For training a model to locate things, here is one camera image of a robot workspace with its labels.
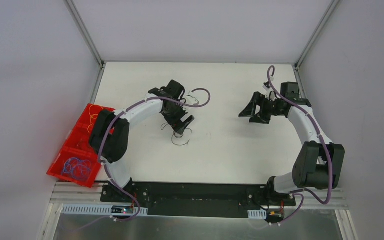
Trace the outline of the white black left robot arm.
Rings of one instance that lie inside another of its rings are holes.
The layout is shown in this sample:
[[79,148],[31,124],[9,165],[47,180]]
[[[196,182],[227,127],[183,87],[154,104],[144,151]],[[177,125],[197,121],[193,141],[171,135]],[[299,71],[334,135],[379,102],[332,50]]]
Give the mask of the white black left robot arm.
[[128,185],[131,176],[122,158],[127,152],[130,130],[147,118],[161,114],[173,131],[182,135],[195,119],[187,112],[187,106],[199,105],[190,91],[179,82],[171,80],[167,86],[153,88],[145,98],[126,110],[101,110],[88,140],[89,146],[99,154],[99,162],[105,167],[115,186],[113,195],[120,202],[132,198],[133,189]]

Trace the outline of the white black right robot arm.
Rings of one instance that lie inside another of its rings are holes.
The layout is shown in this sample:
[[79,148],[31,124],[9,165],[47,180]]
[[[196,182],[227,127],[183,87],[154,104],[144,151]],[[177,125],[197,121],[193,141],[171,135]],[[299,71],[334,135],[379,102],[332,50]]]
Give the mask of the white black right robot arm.
[[300,97],[296,82],[282,83],[279,95],[268,83],[264,86],[268,93],[255,92],[238,116],[248,118],[250,123],[266,125],[272,116],[284,116],[292,123],[302,144],[291,172],[269,178],[262,192],[264,200],[276,205],[290,193],[311,189],[327,190],[329,199],[339,184],[345,148],[322,133],[311,103]]

